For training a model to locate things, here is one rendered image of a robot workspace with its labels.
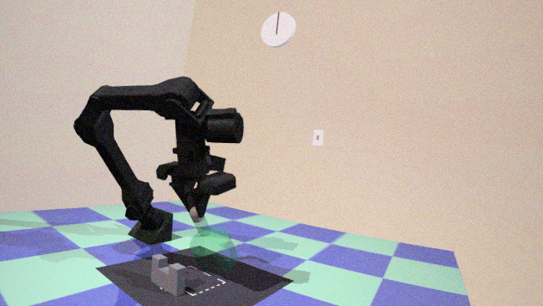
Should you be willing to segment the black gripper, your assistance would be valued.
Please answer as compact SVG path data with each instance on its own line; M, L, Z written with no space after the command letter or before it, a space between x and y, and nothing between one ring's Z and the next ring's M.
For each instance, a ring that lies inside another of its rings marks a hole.
M207 175L211 166L206 167L206 152L210 146L206 142L198 144L178 144L173 149L177 161L160 164L156 178L165 181L171 176L169 185L185 205L188 213L195 206L199 218L205 215L210 195L217 196L236 188L236 178L223 171ZM196 188L194 188L197 182Z

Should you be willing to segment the green glass bottle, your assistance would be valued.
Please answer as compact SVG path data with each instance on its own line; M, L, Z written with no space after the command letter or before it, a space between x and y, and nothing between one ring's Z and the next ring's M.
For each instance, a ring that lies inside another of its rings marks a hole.
M199 218L195 207L190 209L189 214L197 230L191 238L190 250L200 269L210 276L229 272L238 259L229 232L224 227L209 227L205 216Z

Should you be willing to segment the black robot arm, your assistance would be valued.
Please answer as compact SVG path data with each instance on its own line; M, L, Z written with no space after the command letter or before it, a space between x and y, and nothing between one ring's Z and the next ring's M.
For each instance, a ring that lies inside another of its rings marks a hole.
M196 110L191 110L199 103ZM154 85L101 86L89 96L74 130L93 146L121 188L125 217L140 221L141 229L155 232L164 213L150 204L153 190L131 170L114 139L111 110L149 110L165 120L175 120L176 143L241 143L243 118L235 108L212 109L214 101L188 77L180 76Z

